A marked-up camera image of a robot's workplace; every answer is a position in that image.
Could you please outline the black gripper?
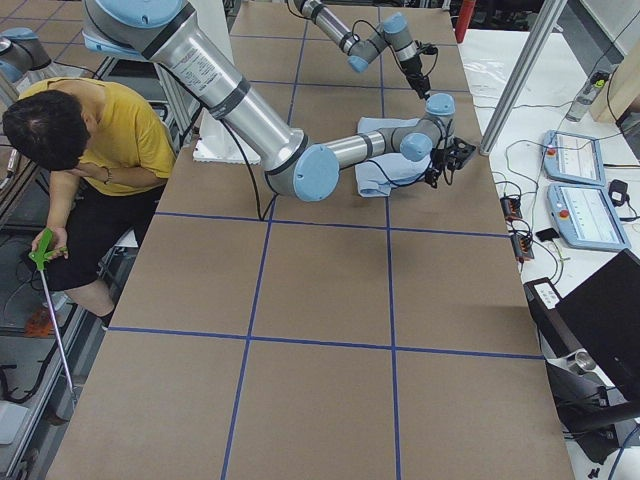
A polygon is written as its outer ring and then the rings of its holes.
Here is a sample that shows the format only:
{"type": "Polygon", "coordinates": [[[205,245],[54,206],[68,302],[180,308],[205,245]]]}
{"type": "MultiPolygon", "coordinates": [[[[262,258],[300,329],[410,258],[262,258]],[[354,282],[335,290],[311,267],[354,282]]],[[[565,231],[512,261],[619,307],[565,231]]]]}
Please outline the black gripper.
{"type": "Polygon", "coordinates": [[[416,92],[420,99],[426,100],[430,96],[431,83],[429,74],[435,68],[438,59],[438,47],[431,43],[416,42],[416,53],[408,59],[400,60],[399,66],[409,86],[416,92]],[[434,56],[431,69],[424,73],[421,55],[434,56]]]}
{"type": "Polygon", "coordinates": [[[475,153],[474,144],[453,137],[443,148],[432,151],[431,161],[424,174],[425,183],[437,188],[438,180],[443,177],[445,183],[451,186],[455,172],[464,168],[475,153]]]}

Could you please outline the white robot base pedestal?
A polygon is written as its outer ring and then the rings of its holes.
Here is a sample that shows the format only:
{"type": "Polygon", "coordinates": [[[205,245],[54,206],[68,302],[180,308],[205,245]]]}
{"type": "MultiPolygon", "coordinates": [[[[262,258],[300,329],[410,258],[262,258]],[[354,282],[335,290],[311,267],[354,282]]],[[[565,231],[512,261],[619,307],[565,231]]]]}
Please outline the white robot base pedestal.
{"type": "MultiPolygon", "coordinates": [[[[214,45],[234,64],[227,18],[221,0],[191,1],[197,12],[199,28],[214,45]]],[[[251,164],[258,164],[259,156],[238,134],[231,135],[225,126],[203,111],[199,140],[194,150],[194,159],[201,162],[243,163],[246,155],[251,164]]]]}

